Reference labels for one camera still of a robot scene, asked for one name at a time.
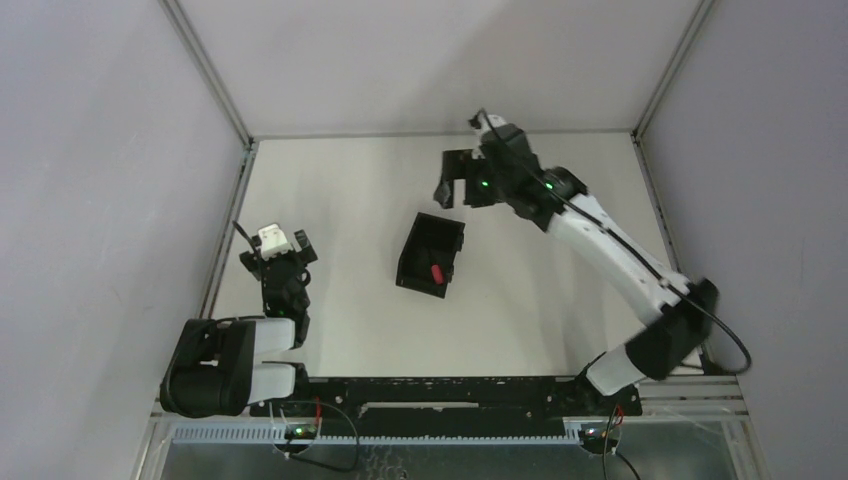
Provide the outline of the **red handled screwdriver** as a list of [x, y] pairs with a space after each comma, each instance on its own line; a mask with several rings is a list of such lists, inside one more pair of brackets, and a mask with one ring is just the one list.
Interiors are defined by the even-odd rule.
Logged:
[[434, 284], [443, 285], [445, 283], [445, 277], [436, 254], [431, 249], [428, 249], [427, 257], [430, 265], [431, 277]]

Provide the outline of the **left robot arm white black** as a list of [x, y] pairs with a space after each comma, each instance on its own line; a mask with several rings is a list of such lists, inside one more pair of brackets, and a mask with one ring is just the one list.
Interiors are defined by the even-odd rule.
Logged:
[[248, 406], [274, 401], [290, 417], [311, 407], [311, 388], [298, 381], [301, 366], [263, 360], [306, 342], [311, 301], [307, 267], [317, 254], [305, 231], [288, 237], [278, 224], [260, 228], [240, 254], [260, 283], [260, 315], [190, 319], [183, 327], [160, 384], [159, 402], [185, 418], [237, 416]]

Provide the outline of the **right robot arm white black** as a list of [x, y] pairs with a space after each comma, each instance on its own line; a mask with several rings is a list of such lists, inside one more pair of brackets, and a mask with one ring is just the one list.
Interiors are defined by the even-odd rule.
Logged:
[[570, 246], [624, 298], [642, 329], [590, 361], [579, 373], [579, 406], [605, 415], [625, 388], [644, 380], [661, 381], [685, 363], [718, 327], [737, 346], [743, 364], [722, 367], [740, 375], [753, 365], [747, 345], [716, 314], [718, 289], [710, 280], [693, 281], [649, 254], [611, 219], [587, 185], [568, 169], [542, 167], [526, 132], [491, 117], [472, 123], [477, 144], [442, 154], [433, 198], [443, 209], [454, 205], [454, 183], [466, 185], [472, 208], [506, 204], [520, 218]]

